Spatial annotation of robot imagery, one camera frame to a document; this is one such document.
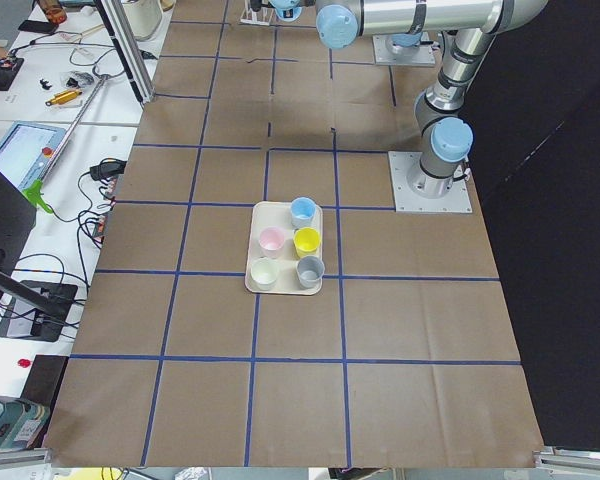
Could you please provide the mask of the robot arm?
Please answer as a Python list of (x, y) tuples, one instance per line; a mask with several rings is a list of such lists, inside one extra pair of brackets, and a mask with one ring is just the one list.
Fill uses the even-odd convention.
[(473, 142), (458, 117), (465, 94), (496, 36), (519, 28), (545, 7), (543, 1), (319, 1), (316, 26), (324, 45), (339, 50), (371, 36), (396, 41), (442, 34), (441, 66), (391, 73), (371, 66), (338, 65), (330, 86), (342, 148), (406, 149), (421, 153), (404, 179), (416, 195), (439, 199), (459, 182), (455, 172)]
[(267, 6), (284, 21), (295, 21), (303, 8), (314, 7), (321, 42), (332, 50), (351, 45), (365, 34), (388, 34), (400, 47), (416, 45), (423, 34), (426, 1), (251, 1)]

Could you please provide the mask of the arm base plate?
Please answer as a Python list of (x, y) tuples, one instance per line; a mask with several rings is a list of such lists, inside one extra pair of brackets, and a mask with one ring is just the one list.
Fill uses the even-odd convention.
[(471, 214), (467, 181), (462, 168), (446, 179), (421, 170), (421, 152), (389, 151), (389, 170), (395, 211), (414, 214)]
[(376, 65), (433, 67), (436, 63), (433, 47), (436, 42), (426, 32), (408, 35), (374, 35), (374, 59)]

